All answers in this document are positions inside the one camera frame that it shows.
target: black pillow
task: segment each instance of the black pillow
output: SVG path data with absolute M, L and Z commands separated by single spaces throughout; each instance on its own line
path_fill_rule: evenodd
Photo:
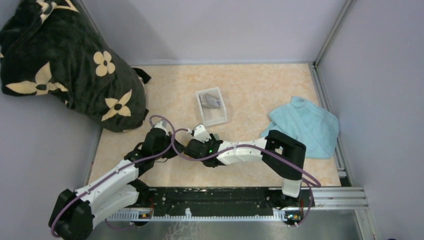
M 21 1 L 0 46 L 4 94 L 52 94 L 114 132 L 142 125 L 150 76 L 108 47 L 75 0 Z

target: light blue towel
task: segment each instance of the light blue towel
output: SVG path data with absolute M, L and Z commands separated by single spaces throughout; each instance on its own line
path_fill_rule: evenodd
M 260 135 L 278 130 L 306 145 L 306 158 L 329 159 L 333 156 L 339 135 L 336 116 L 311 101 L 293 96 L 291 102 L 269 113 L 271 123 Z

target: transparent container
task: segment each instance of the transparent container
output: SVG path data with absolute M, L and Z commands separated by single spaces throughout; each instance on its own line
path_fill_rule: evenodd
M 201 103 L 200 96 L 209 94 L 219 99 L 221 104 L 220 108 L 209 108 L 203 106 Z M 213 125 L 228 123 L 227 108 L 225 106 L 223 96 L 221 95 L 220 88 L 213 87 L 205 90 L 200 90 L 196 92 L 197 103 L 200 108 L 201 119 L 203 120 L 203 125 L 205 127 L 210 127 Z

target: cable tie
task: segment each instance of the cable tie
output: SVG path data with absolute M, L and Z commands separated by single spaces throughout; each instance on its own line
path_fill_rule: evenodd
M 232 149 L 232 151 L 234 152 L 234 155 L 235 156 L 237 156 L 237 145 L 239 145 L 239 143 L 238 142 L 235 142 L 234 144 L 233 144 L 233 149 Z

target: gray wall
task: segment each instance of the gray wall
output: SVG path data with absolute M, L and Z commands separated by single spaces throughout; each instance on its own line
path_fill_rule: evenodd
M 319 70 L 381 239 L 422 239 L 424 1 L 357 1 Z
M 129 64 L 315 60 L 345 0 L 84 0 Z
M 17 0 L 2 0 L 0 26 Z M 59 193 L 84 185 L 100 128 L 53 96 L 0 93 L 0 239 L 56 239 Z

